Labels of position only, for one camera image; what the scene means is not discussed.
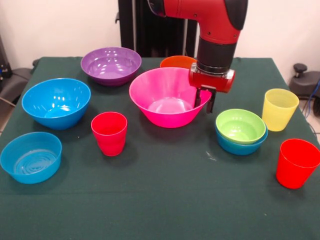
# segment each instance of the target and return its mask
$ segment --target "plastic cup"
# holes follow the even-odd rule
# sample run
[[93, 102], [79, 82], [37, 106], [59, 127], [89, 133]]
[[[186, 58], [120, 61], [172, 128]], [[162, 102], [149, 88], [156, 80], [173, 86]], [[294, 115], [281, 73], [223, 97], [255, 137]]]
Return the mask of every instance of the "plastic cup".
[[320, 151], [302, 139], [288, 139], [281, 144], [276, 179], [286, 188], [301, 188], [320, 165]]
[[269, 131], [279, 132], [286, 128], [299, 105], [299, 98], [281, 88], [268, 90], [264, 95], [262, 120]]
[[91, 129], [97, 144], [104, 155], [119, 155], [125, 146], [128, 121], [118, 112], [104, 112], [91, 122]]
[[160, 63], [160, 68], [176, 67], [176, 68], [190, 69], [191, 65], [196, 62], [197, 60], [190, 56], [183, 56], [183, 55], [170, 56], [165, 58]]

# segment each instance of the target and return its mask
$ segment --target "white wall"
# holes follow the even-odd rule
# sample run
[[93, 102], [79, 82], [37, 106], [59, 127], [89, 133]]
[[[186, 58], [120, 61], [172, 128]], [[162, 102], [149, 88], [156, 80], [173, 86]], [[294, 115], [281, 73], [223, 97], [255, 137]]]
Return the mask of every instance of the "white wall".
[[319, 11], [319, 0], [249, 0], [235, 56], [273, 58], [287, 82], [297, 62], [320, 71]]
[[0, 35], [11, 67], [120, 46], [117, 12], [118, 0], [0, 0]]
[[[319, 10], [319, 0], [249, 0], [235, 55], [273, 58], [285, 80], [296, 62], [320, 71]], [[0, 34], [12, 67], [30, 67], [120, 46], [117, 12], [118, 0], [0, 0]]]

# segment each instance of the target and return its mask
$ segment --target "table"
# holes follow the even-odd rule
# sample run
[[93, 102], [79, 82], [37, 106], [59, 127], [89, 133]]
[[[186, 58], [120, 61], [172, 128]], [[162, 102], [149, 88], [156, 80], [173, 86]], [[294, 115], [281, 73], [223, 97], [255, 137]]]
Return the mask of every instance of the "table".
[[[140, 72], [159, 66], [144, 58]], [[205, 109], [189, 125], [165, 129], [150, 123], [129, 98], [129, 83], [104, 87], [81, 70], [80, 57], [41, 58], [24, 92], [52, 78], [87, 83], [92, 97], [73, 128], [55, 131], [33, 121], [21, 99], [0, 137], [0, 150], [29, 132], [55, 134], [62, 162], [49, 180], [24, 185], [0, 169], [0, 240], [312, 240], [320, 239], [320, 172], [298, 190], [275, 178], [279, 148], [288, 138], [318, 146], [300, 110], [282, 132], [270, 132], [249, 156], [217, 143], [214, 120], [226, 109], [261, 116], [264, 93], [288, 88], [271, 58], [235, 58], [236, 80], [218, 93], [213, 114]], [[104, 156], [90, 122], [105, 111], [128, 118], [123, 153]]]

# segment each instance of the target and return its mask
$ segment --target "light green bowl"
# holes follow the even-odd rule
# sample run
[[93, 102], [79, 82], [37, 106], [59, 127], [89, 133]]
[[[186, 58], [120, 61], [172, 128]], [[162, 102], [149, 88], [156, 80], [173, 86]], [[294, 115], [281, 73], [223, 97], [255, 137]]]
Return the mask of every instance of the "light green bowl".
[[238, 144], [253, 144], [266, 133], [264, 121], [255, 113], [244, 109], [221, 112], [215, 124], [221, 135]]

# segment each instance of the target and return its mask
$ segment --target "orange bowl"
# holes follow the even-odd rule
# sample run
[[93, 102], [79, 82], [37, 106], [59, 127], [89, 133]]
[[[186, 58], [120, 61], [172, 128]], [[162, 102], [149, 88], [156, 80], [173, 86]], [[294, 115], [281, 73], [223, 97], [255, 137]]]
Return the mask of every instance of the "orange bowl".
[[183, 55], [170, 56], [165, 58], [161, 62], [160, 68], [176, 67], [176, 68], [190, 69], [191, 65], [196, 62], [197, 62], [196, 59], [189, 56], [183, 56]]

